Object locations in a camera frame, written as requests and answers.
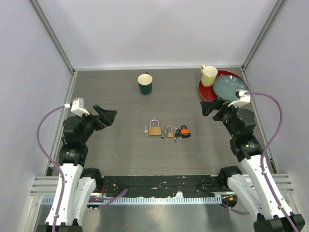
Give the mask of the large brass padlock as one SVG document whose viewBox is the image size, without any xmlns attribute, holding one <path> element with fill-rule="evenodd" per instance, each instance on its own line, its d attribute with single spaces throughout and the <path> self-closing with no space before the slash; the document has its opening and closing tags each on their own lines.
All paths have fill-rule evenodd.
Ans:
<svg viewBox="0 0 309 232">
<path fill-rule="evenodd" d="M 149 130 L 148 130 L 149 136 L 161 136 L 161 127 L 160 122 L 156 119 L 153 119 L 149 123 Z"/>
</svg>

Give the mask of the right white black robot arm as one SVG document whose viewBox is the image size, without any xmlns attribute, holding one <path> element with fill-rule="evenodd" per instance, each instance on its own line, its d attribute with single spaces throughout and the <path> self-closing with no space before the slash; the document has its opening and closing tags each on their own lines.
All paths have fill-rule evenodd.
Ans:
<svg viewBox="0 0 309 232">
<path fill-rule="evenodd" d="M 283 198 L 264 160 L 263 150 L 254 136 L 254 113 L 235 107 L 217 98 L 212 102 L 201 101 L 203 116 L 217 110 L 214 121 L 220 121 L 231 136 L 230 148 L 247 172 L 249 184 L 236 166 L 222 168 L 218 185 L 224 191 L 232 190 L 242 201 L 253 218 L 256 232 L 299 232 L 305 226 L 301 214 L 293 212 Z"/>
</svg>

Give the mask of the black-headed keys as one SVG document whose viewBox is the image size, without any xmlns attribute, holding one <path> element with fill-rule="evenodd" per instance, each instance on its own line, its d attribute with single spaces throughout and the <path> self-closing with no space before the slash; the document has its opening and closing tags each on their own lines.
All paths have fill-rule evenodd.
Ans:
<svg viewBox="0 0 309 232">
<path fill-rule="evenodd" d="M 179 128 L 173 126 L 176 130 L 175 134 L 174 134 L 174 137 L 175 137 L 175 142 L 177 139 L 181 139 L 182 138 L 182 132 Z"/>
</svg>

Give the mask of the small brass long-shackle padlock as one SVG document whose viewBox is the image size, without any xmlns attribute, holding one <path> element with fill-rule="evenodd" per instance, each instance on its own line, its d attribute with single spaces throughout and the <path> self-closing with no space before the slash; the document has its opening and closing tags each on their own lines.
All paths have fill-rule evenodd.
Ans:
<svg viewBox="0 0 309 232">
<path fill-rule="evenodd" d="M 167 126 L 167 129 L 168 129 L 167 137 L 173 138 L 174 135 L 173 135 L 173 132 L 172 132 L 172 126 Z"/>
</svg>

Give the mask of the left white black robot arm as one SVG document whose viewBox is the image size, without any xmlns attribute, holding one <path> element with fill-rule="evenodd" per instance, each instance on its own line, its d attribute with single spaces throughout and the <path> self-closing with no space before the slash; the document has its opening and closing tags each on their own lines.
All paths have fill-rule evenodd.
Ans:
<svg viewBox="0 0 309 232">
<path fill-rule="evenodd" d="M 63 146 L 59 161 L 53 160 L 44 150 L 39 136 L 37 143 L 43 154 L 59 172 L 56 193 L 52 207 L 44 225 L 37 227 L 38 232 L 81 232 L 82 221 L 92 193 L 102 189 L 103 180 L 97 168 L 85 168 L 88 153 L 87 140 L 95 131 L 111 126 L 117 115 L 116 110 L 104 110 L 94 105 L 96 115 L 86 111 L 83 104 L 67 103 L 48 112 L 70 109 L 74 114 L 63 122 Z"/>
</svg>

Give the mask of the orange black padlock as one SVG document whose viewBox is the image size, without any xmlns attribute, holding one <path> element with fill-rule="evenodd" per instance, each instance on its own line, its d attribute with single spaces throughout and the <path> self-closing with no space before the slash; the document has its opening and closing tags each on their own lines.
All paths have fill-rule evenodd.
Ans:
<svg viewBox="0 0 309 232">
<path fill-rule="evenodd" d="M 189 138 L 191 136 L 190 130 L 186 125 L 181 126 L 181 136 L 182 138 Z"/>
</svg>

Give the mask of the keys with panda keychain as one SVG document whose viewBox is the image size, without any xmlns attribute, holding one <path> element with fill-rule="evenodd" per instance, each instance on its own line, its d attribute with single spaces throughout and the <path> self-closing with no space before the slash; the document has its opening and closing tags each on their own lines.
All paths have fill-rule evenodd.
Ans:
<svg viewBox="0 0 309 232">
<path fill-rule="evenodd" d="M 161 138 L 165 138 L 168 134 L 168 128 L 164 128 L 161 134 Z"/>
</svg>

